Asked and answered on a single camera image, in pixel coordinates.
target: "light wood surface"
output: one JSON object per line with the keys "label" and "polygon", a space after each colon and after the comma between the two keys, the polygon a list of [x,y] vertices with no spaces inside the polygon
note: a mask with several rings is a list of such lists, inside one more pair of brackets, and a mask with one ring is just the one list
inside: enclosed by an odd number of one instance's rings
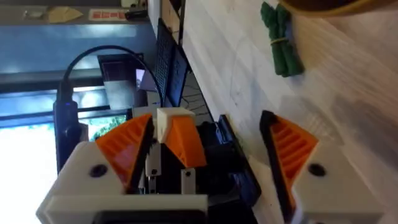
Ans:
{"label": "light wood surface", "polygon": [[[275,6],[274,0],[268,0]],[[260,223],[282,223],[259,132],[262,110],[297,124],[345,155],[398,222],[398,11],[295,16],[304,75],[274,73],[261,0],[187,1],[183,48],[214,119],[227,114],[262,186]]]}

